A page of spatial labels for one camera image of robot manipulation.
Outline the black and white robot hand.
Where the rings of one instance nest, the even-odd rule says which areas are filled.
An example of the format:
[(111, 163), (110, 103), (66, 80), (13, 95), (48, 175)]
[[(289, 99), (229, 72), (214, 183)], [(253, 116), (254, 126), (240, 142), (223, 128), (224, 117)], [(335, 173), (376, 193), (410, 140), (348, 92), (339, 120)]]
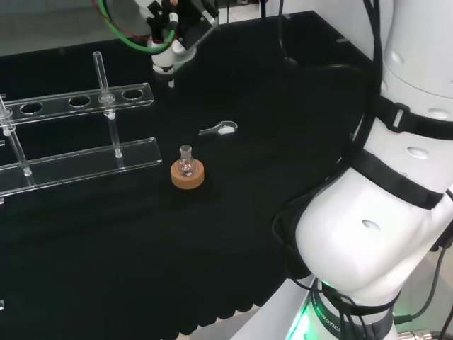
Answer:
[(151, 30), (147, 46), (157, 50), (151, 56), (153, 70), (172, 89), (176, 72), (217, 28), (217, 7), (213, 1), (146, 1), (141, 13)]

